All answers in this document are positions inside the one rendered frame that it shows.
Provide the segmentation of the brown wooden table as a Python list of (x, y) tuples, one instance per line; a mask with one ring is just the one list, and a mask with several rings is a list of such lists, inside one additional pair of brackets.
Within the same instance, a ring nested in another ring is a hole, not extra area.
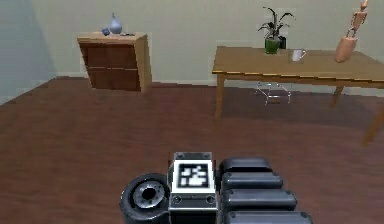
[(334, 107), (346, 87), (384, 90), (384, 64), (361, 53), (338, 63), (333, 50), (308, 50), (302, 60), (291, 62), (290, 51), (269, 55), (262, 48), (219, 46), (212, 73), (217, 76), (215, 118), (221, 118), (224, 82), (227, 80), (333, 86)]

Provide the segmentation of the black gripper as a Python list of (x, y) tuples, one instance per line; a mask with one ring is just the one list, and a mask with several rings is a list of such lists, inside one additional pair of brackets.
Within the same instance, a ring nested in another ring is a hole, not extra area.
[(125, 224), (169, 224), (167, 177), (144, 174), (133, 179), (122, 191), (120, 209)]

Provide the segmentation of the white mug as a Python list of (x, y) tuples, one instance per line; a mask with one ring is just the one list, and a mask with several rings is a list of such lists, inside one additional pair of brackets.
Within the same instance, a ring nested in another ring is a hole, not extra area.
[(292, 61), (298, 62), (306, 55), (306, 51), (304, 49), (294, 49), (292, 51)]

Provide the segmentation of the wooden mannequin figure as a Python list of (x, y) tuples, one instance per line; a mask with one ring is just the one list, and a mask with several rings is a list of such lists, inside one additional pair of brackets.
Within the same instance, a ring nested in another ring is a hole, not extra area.
[(366, 11), (367, 7), (368, 0), (360, 0), (360, 9), (353, 13), (350, 27), (337, 45), (334, 57), (334, 60), (337, 63), (343, 63), (351, 58), (358, 41), (356, 33), (359, 27), (365, 22), (368, 15)]

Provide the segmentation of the blue grey vase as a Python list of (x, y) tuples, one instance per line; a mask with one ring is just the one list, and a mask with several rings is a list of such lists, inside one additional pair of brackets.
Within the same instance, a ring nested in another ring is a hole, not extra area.
[(122, 25), (116, 19), (115, 14), (112, 14), (112, 21), (111, 21), (109, 29), (110, 29), (110, 32), (113, 34), (120, 34), (122, 32)]

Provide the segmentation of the brown wooden chest of drawers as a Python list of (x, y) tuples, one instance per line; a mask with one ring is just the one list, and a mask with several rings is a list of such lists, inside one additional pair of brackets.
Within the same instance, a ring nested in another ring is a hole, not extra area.
[(87, 32), (77, 42), (92, 88), (146, 92), (152, 87), (146, 33)]

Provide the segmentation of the house plant in green pot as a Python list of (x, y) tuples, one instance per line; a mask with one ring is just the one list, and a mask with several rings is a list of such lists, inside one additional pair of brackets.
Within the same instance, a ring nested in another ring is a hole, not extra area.
[(266, 9), (271, 12), (272, 20), (264, 22), (258, 28), (258, 31), (266, 31), (264, 34), (264, 52), (266, 54), (277, 54), (280, 49), (280, 30), (283, 27), (289, 27), (289, 24), (284, 22), (284, 18), (287, 16), (294, 18), (294, 15), (291, 12), (284, 12), (281, 16), (278, 16), (274, 9), (270, 7), (267, 7)]

